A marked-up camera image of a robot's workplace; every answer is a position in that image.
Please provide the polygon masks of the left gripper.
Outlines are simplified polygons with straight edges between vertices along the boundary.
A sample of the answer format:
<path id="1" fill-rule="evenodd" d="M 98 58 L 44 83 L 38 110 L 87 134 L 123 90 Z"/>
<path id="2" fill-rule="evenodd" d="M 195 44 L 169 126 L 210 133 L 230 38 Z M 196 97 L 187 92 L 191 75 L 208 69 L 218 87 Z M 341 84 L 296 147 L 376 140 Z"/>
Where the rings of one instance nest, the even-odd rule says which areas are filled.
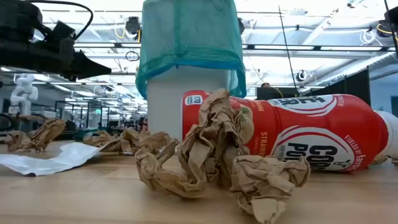
<path id="1" fill-rule="evenodd" d="M 0 0 L 0 65 L 60 73 L 68 80 L 109 75 L 111 69 L 75 51 L 75 30 L 58 21 L 43 25 L 40 9 L 30 2 Z"/>

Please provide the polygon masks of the white plastic trash bin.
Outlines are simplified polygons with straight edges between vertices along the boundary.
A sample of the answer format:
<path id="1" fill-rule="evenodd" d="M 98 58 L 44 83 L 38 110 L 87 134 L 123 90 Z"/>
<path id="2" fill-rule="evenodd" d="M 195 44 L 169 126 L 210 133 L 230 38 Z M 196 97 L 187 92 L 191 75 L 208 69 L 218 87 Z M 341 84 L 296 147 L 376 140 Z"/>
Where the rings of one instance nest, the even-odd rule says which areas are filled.
<path id="1" fill-rule="evenodd" d="M 190 90 L 228 87 L 230 71 L 181 65 L 147 82 L 147 121 L 151 133 L 182 139 L 182 98 Z"/>

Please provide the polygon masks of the white plastic wrapper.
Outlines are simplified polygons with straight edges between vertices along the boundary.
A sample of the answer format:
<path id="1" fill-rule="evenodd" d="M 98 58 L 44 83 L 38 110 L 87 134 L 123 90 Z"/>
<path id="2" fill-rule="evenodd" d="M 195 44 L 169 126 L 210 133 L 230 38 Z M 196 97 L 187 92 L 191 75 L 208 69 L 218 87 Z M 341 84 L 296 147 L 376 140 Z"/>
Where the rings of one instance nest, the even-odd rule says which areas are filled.
<path id="1" fill-rule="evenodd" d="M 118 152 L 101 152 L 100 148 L 80 142 L 55 142 L 42 152 L 0 152 L 0 178 L 52 175 L 91 162 L 118 158 Z"/>

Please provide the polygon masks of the teal plastic trash bag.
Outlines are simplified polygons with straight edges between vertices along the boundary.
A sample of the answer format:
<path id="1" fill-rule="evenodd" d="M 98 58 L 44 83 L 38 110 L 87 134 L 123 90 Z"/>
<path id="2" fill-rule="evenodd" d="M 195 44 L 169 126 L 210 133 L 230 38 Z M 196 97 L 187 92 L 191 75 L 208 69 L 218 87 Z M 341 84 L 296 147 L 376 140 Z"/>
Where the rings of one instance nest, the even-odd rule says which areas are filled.
<path id="1" fill-rule="evenodd" d="M 136 87 L 175 66 L 229 70 L 230 95 L 245 97 L 246 77 L 234 0 L 144 0 Z"/>

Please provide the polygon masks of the large brown paper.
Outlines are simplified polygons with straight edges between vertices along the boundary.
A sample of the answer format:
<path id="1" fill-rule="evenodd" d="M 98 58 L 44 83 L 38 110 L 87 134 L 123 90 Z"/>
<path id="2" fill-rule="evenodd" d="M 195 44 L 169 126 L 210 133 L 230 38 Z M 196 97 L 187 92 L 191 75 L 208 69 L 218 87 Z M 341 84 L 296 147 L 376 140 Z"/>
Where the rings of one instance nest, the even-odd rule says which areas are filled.
<path id="1" fill-rule="evenodd" d="M 227 187 L 237 207 L 261 224 L 274 224 L 296 187 L 307 183 L 310 165 L 303 158 L 280 161 L 251 155 L 244 146 L 244 114 L 232 108 L 229 92 L 212 92 L 200 106 L 182 142 L 171 139 L 135 154 L 140 180 L 156 192 L 181 198 L 203 195 L 209 183 Z"/>

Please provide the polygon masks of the red Core Power bottle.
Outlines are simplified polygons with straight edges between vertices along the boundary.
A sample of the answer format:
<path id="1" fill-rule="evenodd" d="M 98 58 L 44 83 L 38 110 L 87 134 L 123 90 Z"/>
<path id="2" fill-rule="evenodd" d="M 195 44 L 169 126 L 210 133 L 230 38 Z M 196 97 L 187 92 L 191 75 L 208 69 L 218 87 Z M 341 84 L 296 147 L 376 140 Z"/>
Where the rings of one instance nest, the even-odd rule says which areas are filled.
<path id="1" fill-rule="evenodd" d="M 353 95 L 227 96 L 221 106 L 240 113 L 236 131 L 245 154 L 283 161 L 303 157 L 312 169 L 333 172 L 364 169 L 377 156 L 398 160 L 398 118 Z"/>

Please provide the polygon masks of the white robot figure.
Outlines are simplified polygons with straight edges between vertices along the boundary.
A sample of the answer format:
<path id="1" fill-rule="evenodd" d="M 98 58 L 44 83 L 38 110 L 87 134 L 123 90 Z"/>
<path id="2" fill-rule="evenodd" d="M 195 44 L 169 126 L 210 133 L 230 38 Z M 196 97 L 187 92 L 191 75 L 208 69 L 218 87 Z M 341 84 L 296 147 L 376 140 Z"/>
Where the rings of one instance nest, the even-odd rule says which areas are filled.
<path id="1" fill-rule="evenodd" d="M 9 114 L 30 115 L 32 101 L 38 99 L 38 89 L 33 86 L 32 74 L 22 74 L 16 80 L 16 87 L 11 93 Z"/>

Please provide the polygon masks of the black monitor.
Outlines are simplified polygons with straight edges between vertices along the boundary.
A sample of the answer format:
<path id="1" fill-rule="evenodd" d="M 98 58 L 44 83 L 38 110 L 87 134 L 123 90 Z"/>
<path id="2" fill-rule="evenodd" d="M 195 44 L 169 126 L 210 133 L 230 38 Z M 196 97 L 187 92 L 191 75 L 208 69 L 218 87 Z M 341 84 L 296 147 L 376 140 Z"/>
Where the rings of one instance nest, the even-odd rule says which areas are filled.
<path id="1" fill-rule="evenodd" d="M 256 90 L 256 96 L 256 100 L 294 98 L 299 96 L 299 92 L 295 88 L 260 87 Z"/>

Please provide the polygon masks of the thin black pole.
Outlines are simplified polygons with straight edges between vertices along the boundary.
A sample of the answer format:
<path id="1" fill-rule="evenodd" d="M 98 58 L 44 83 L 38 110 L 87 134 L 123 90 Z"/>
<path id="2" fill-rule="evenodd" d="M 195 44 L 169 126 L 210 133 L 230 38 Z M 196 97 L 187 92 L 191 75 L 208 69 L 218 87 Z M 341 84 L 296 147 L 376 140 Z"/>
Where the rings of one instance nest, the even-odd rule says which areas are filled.
<path id="1" fill-rule="evenodd" d="M 287 38 L 286 38 L 286 34 L 285 34 L 284 22 L 283 22 L 283 18 L 282 18 L 282 12 L 281 12 L 280 5 L 278 5 L 278 11 L 279 11 L 279 19 L 280 19 L 280 23 L 281 23 L 282 33 L 283 33 L 283 37 L 284 37 L 285 51 L 287 53 L 287 58 L 288 58 L 288 61 L 289 61 L 290 73 L 291 73 L 291 76 L 292 76 L 292 80 L 293 80 L 295 91 L 298 91 L 297 84 L 296 84 L 296 81 L 295 81 L 294 72 L 293 72 L 293 69 L 292 69 L 289 46 L 287 44 Z"/>

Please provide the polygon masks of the black partition screen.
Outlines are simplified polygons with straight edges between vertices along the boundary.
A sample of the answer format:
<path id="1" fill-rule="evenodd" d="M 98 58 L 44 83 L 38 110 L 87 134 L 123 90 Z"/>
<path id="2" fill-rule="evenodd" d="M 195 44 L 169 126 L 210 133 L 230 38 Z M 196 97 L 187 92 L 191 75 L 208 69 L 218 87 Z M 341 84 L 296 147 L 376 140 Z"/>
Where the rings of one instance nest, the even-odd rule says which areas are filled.
<path id="1" fill-rule="evenodd" d="M 318 90 L 310 90 L 305 96 L 348 94 L 362 99 L 369 106 L 371 105 L 369 70 L 365 69 L 352 76 L 344 78 L 334 84 Z"/>

